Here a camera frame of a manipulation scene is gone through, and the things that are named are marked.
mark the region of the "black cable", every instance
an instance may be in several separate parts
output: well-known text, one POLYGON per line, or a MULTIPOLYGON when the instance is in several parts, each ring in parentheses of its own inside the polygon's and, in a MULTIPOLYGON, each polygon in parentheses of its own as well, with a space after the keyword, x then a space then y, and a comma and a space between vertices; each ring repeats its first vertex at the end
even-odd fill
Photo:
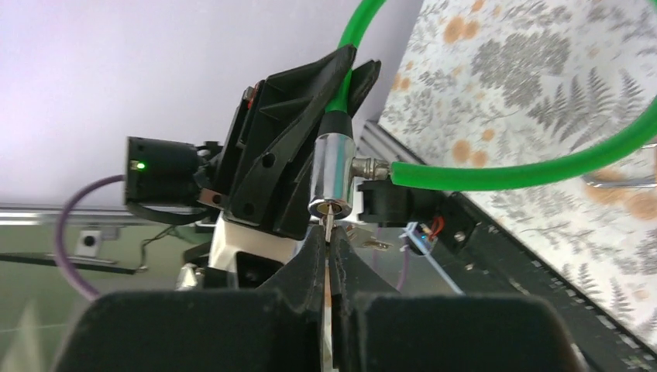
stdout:
POLYGON ((128 212, 141 219, 147 219, 153 222, 163 223, 165 225, 182 226, 200 221, 210 215, 210 211, 192 213, 189 215, 180 215, 173 212, 157 211, 155 209, 144 207, 141 204, 129 201, 126 203, 128 212))
POLYGON ((157 235, 155 235, 154 237, 142 240, 142 242, 139 244, 139 251, 140 251, 141 257, 139 259, 139 266, 137 267, 138 271, 148 270, 148 266, 146 266, 146 246, 148 246, 149 244, 151 244, 152 242, 154 242, 156 240, 160 240, 160 239, 162 239, 166 236, 170 236, 171 232, 174 231, 175 229, 176 229, 176 226, 173 226, 173 225, 168 226, 166 229, 164 229, 164 230, 160 231, 159 233, 157 233, 157 235))

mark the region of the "white wall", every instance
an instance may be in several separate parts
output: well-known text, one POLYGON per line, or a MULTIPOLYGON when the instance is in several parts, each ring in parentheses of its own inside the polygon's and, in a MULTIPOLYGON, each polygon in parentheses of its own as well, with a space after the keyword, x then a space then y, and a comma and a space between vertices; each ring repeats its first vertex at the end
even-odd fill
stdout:
MULTIPOLYGON (((243 89, 335 49, 359 0, 0 1, 0 202, 60 205, 123 172, 127 136, 223 141, 243 89)), ((421 0, 388 0, 359 61, 383 108, 421 0)), ((121 205, 121 186, 84 204, 121 205)))

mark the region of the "white plastic part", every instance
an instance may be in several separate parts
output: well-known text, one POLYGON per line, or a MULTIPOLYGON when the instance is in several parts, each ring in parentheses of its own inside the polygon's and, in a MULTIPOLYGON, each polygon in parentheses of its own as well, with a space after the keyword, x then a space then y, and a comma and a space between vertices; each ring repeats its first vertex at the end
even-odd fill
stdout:
POLYGON ((286 264, 292 258, 297 241, 273 236, 248 227, 227 222, 219 215, 215 225, 210 247, 209 267, 235 272, 232 262, 237 252, 247 252, 256 256, 286 264))

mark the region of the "screw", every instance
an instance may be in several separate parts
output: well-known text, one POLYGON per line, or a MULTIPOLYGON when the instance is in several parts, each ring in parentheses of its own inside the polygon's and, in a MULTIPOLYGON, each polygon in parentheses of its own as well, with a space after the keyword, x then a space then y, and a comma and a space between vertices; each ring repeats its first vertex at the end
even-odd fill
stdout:
POLYGON ((461 243, 463 240, 466 239, 466 234, 463 231, 459 231, 456 234, 454 234, 454 239, 461 243))

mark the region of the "hole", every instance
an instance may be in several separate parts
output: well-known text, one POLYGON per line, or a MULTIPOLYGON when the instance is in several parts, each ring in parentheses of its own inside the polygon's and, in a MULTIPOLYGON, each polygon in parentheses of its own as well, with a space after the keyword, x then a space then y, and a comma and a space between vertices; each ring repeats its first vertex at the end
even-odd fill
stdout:
POLYGON ((245 215, 252 215, 252 214, 256 211, 256 209, 253 207, 253 204, 251 204, 251 203, 246 203, 246 204, 244 205, 244 209, 243 209, 243 211, 244 211, 244 214, 245 214, 245 215))
POLYGON ((263 167, 265 168, 271 168, 275 162, 276 162, 276 155, 272 153, 268 153, 263 157, 263 167))
POLYGON ((96 244, 96 238, 94 238, 94 237, 91 236, 91 235, 87 235, 87 236, 85 236, 84 239, 82 240, 82 243, 83 243, 85 246, 94 246, 94 245, 96 244))

